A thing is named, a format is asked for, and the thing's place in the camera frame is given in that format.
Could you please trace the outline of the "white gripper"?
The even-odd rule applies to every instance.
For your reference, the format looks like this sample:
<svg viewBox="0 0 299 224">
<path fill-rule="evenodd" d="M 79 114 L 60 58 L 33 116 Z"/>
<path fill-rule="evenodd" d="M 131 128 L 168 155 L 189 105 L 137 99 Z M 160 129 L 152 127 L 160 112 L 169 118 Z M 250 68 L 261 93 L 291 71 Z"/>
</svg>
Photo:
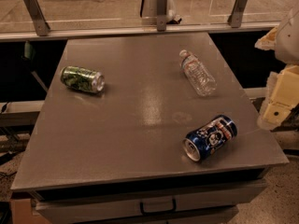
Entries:
<svg viewBox="0 0 299 224">
<path fill-rule="evenodd" d="M 265 130 L 274 130 L 285 121 L 299 105 L 299 4 L 296 4 L 254 47 L 275 50 L 278 60 L 288 63 L 279 73 L 271 72 L 266 82 L 257 124 Z"/>
</svg>

